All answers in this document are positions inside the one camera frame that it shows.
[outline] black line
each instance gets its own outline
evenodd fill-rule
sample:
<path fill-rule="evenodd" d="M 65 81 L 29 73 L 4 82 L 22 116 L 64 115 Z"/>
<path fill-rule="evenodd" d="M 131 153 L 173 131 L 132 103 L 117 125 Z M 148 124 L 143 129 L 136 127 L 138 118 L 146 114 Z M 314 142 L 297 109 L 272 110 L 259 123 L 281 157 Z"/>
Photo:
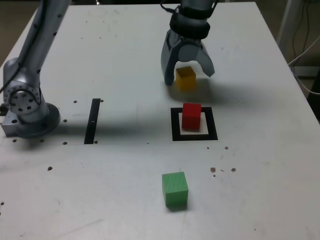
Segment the black line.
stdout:
<path fill-rule="evenodd" d="M 100 98 L 93 98 L 91 103 L 89 120 L 85 131 L 84 144 L 94 144 L 99 107 Z"/>
<path fill-rule="evenodd" d="M 218 140 L 214 115 L 211 107 L 201 107 L 201 112 L 205 114 L 208 134 L 183 134 L 180 133 L 179 113 L 182 107 L 172 107 L 171 109 L 172 141 L 209 141 Z"/>

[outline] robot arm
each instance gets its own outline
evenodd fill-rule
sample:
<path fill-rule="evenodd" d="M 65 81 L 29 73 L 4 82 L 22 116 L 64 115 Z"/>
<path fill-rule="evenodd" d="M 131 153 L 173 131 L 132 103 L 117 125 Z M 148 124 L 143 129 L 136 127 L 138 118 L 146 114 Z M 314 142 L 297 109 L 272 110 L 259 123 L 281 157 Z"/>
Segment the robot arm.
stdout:
<path fill-rule="evenodd" d="M 19 57 L 3 67 L 3 101 L 9 111 L 1 126 L 7 137 L 33 138 L 59 124 L 58 108 L 42 95 L 40 72 L 70 3 L 42 0 Z"/>
<path fill-rule="evenodd" d="M 161 53 L 161 68 L 166 85 L 172 85 L 178 61 L 195 60 L 209 77 L 215 73 L 214 65 L 201 40 L 208 36 L 210 25 L 207 20 L 218 1 L 182 0 L 181 5 L 173 11 L 170 30 L 165 36 Z"/>
<path fill-rule="evenodd" d="M 161 67 L 165 83 L 174 80 L 176 62 L 196 60 L 208 76 L 214 66 L 201 42 L 207 37 L 214 0 L 182 0 L 172 9 L 170 30 L 165 37 Z M 71 0 L 41 0 L 18 58 L 3 67 L 3 101 L 9 108 L 2 123 L 7 137 L 34 138 L 44 135 L 60 122 L 57 107 L 46 103 L 40 88 L 40 72 Z"/>

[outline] table surface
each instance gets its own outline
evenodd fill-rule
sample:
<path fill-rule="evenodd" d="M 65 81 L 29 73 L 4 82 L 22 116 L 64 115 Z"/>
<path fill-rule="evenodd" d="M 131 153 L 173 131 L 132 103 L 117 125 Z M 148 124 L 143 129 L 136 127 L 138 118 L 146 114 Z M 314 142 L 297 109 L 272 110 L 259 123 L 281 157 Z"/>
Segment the table surface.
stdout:
<path fill-rule="evenodd" d="M 203 40 L 216 73 L 191 62 L 191 95 L 164 84 L 169 21 L 158 5 L 68 9 L 41 71 L 59 127 L 44 142 L 0 131 L 0 239 L 320 238 L 319 124 L 256 4 L 218 4 Z M 98 144 L 84 145 L 93 98 Z M 184 101 L 212 107 L 218 140 L 172 141 Z M 179 171 L 188 208 L 170 211 L 162 174 Z"/>

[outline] cube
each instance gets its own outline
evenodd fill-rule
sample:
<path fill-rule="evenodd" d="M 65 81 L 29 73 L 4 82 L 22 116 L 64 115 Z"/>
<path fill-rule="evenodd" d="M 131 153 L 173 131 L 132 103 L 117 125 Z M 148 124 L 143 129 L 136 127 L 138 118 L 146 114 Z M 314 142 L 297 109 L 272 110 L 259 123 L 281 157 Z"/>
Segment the cube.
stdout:
<path fill-rule="evenodd" d="M 190 92 L 196 89 L 196 73 L 191 66 L 176 69 L 175 85 L 181 92 Z"/>
<path fill-rule="evenodd" d="M 187 206 L 189 190 L 185 173 L 163 174 L 162 191 L 167 208 Z"/>
<path fill-rule="evenodd" d="M 200 130 L 201 104 L 184 103 L 182 108 L 183 129 Z"/>

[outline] green cube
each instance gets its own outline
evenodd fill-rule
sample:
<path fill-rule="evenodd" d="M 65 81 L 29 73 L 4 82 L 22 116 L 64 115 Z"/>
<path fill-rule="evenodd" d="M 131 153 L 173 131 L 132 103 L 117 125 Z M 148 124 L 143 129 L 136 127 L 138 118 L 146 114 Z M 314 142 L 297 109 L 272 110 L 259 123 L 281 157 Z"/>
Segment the green cube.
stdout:
<path fill-rule="evenodd" d="M 188 185 L 184 172 L 175 172 L 162 175 L 162 191 L 165 206 L 187 206 Z"/>

